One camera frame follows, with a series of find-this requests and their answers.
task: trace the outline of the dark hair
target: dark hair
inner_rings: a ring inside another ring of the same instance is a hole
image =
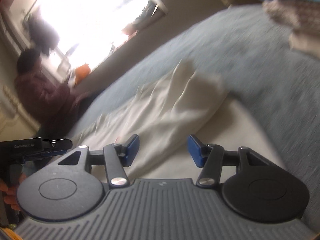
[[[21,52],[17,61],[18,74],[24,74],[32,70],[34,64],[40,57],[40,52],[37,49],[26,49]]]
[[[60,41],[58,32],[48,22],[33,15],[28,19],[28,28],[31,40],[43,54],[49,56],[49,50],[54,49]]]

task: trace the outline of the finger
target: finger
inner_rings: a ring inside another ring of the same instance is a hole
[[[17,194],[17,189],[18,189],[18,185],[9,187],[6,193],[7,195],[15,196]]]
[[[0,190],[1,191],[7,191],[8,190],[7,184],[5,184],[2,179],[0,179]]]
[[[15,196],[4,196],[3,200],[8,205],[17,205],[18,204]]]
[[[14,210],[21,211],[20,207],[18,205],[11,205],[11,208]]]
[[[21,175],[19,177],[19,184],[21,184],[26,178],[27,178],[27,176],[24,173],[21,173]]]

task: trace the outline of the black device mount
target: black device mount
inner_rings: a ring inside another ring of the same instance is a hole
[[[72,148],[72,141],[55,141],[31,138],[0,142],[0,178],[8,187],[18,185],[22,164],[27,161],[41,160],[56,155],[63,155]],[[0,192],[0,226],[7,227],[19,222],[18,212],[3,201],[4,192]]]
[[[188,150],[203,168],[195,184],[191,179],[130,184],[123,166],[132,164],[138,149],[137,135],[100,151],[80,146],[31,175],[17,191],[29,217],[16,233],[24,240],[240,239],[241,234],[253,239],[249,231],[230,235],[241,225],[260,228],[272,239],[284,239],[277,230],[295,226],[302,228],[301,236],[310,235],[296,219],[308,204],[307,187],[252,149],[225,151],[190,135]],[[90,174],[91,165],[105,166],[108,183]],[[224,165],[236,166],[236,175],[220,184]]]

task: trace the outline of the wall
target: wall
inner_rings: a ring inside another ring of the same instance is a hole
[[[36,130],[28,125],[19,115],[16,115],[13,119],[8,119],[0,108],[0,142],[27,139],[35,133]]]
[[[168,15],[115,51],[79,84],[79,91],[94,91],[108,87],[160,45],[224,8],[220,0],[161,1],[167,7]]]
[[[13,81],[16,74],[16,65],[12,52],[7,49],[0,36],[0,84],[5,84],[14,91]]]

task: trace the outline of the light blue bedsheet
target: light blue bedsheet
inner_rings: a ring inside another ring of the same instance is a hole
[[[320,62],[291,51],[290,29],[268,20],[261,6],[221,11],[194,25],[135,65],[103,92],[69,137],[157,80],[182,59],[220,73],[265,129],[291,173],[310,190],[306,223],[320,231]]]

